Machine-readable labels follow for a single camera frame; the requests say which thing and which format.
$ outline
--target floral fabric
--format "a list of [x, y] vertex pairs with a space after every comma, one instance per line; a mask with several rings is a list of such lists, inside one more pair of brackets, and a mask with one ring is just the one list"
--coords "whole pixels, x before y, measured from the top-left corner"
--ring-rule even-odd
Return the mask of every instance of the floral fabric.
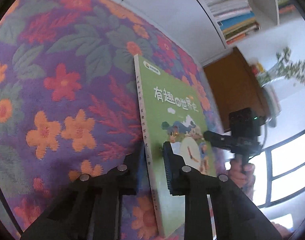
[[[221, 132], [203, 71], [113, 1], [17, 0], [1, 20], [0, 186], [23, 230], [60, 189], [121, 164], [142, 139], [135, 54], [191, 85], [208, 128]], [[139, 178], [137, 196], [124, 198], [121, 238], [160, 239], [145, 163]], [[183, 227], [169, 239], [182, 238]]]

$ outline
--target publisher logo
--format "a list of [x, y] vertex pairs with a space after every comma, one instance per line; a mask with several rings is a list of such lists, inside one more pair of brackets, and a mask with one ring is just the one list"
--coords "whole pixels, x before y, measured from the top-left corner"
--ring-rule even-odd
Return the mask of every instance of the publisher logo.
[[155, 72], [157, 75], [160, 75], [159, 69], [155, 68], [153, 65], [149, 64], [147, 61], [144, 61], [143, 64], [148, 68], [149, 70]]

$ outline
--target stack of books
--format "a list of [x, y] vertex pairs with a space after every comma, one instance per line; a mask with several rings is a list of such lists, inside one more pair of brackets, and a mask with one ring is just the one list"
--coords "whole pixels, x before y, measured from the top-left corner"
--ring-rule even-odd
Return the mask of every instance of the stack of books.
[[204, 0], [226, 42], [232, 44], [260, 29], [248, 0]]
[[289, 0], [278, 0], [279, 15], [284, 15], [296, 10], [295, 6]]

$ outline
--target black window frame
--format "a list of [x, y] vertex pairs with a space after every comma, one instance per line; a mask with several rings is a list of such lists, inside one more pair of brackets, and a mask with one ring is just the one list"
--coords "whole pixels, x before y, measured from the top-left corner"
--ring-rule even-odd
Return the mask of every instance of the black window frame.
[[269, 146], [267, 148], [265, 148], [264, 150], [262, 150], [262, 152], [265, 152], [266, 154], [266, 164], [267, 164], [267, 193], [266, 193], [266, 202], [265, 204], [262, 204], [262, 205], [259, 205], [257, 206], [258, 208], [266, 208], [266, 207], [271, 207], [271, 206], [274, 206], [274, 205], [277, 205], [277, 204], [280, 204], [280, 203], [283, 203], [289, 199], [292, 199], [293, 197], [296, 197], [298, 196], [299, 194], [303, 193], [305, 191], [305, 187], [303, 187], [302, 189], [286, 196], [286, 197], [283, 197], [281, 199], [278, 199], [278, 200], [275, 200], [275, 201], [271, 201], [271, 185], [272, 185], [272, 181], [275, 180], [275, 179], [279, 179], [287, 174], [290, 174], [291, 172], [294, 172], [296, 171], [297, 169], [303, 167], [305, 165], [305, 162], [298, 165], [297, 167], [289, 170], [289, 171], [286, 171], [282, 174], [279, 174], [277, 176], [273, 176], [272, 175], [272, 157], [271, 157], [271, 151], [273, 149], [276, 149], [280, 146], [283, 146], [285, 145], [286, 143], [289, 143], [295, 139], [297, 139], [298, 137], [302, 136], [305, 134], [305, 130], [297, 133], [296, 135], [282, 141], [282, 142], [279, 142], [279, 143], [276, 143], [272, 146]]

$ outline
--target silver rivet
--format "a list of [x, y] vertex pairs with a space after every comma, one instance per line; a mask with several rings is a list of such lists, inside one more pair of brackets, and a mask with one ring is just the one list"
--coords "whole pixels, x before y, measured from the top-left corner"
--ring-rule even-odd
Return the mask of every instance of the silver rivet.
[[89, 180], [89, 178], [90, 178], [89, 174], [81, 174], [80, 177], [79, 177], [79, 179], [81, 181], [87, 181], [87, 180]]
[[227, 180], [228, 180], [228, 176], [227, 176], [226, 174], [220, 174], [220, 175], [219, 175], [219, 179], [220, 179], [221, 181], [227, 181]]
[[127, 165], [121, 164], [118, 166], [118, 171], [125, 171], [127, 169]]
[[190, 172], [191, 171], [191, 168], [189, 166], [183, 166], [181, 169], [182, 169], [183, 172]]

